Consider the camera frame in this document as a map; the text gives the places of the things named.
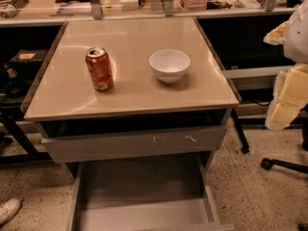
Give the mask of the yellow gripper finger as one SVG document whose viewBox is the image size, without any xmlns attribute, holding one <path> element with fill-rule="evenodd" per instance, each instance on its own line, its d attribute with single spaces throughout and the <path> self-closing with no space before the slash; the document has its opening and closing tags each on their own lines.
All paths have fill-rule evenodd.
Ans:
<svg viewBox="0 0 308 231">
<path fill-rule="evenodd" d="M 271 30 L 264 36 L 263 42 L 270 45 L 283 45 L 285 39 L 286 25 L 287 22 L 283 22 L 279 26 Z"/>
<path fill-rule="evenodd" d="M 307 104 L 308 64 L 296 64 L 288 71 L 279 71 L 268 108 L 266 127 L 274 131 L 289 127 Z"/>
</svg>

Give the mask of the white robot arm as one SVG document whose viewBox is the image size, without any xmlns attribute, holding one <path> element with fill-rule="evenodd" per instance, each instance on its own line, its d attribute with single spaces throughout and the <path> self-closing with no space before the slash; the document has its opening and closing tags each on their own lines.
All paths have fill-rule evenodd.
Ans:
<svg viewBox="0 0 308 231">
<path fill-rule="evenodd" d="M 308 104 L 308 0 L 264 37 L 264 42 L 283 46 L 284 56 L 295 62 L 288 71 L 279 71 L 265 125 L 270 130 L 290 126 Z"/>
</svg>

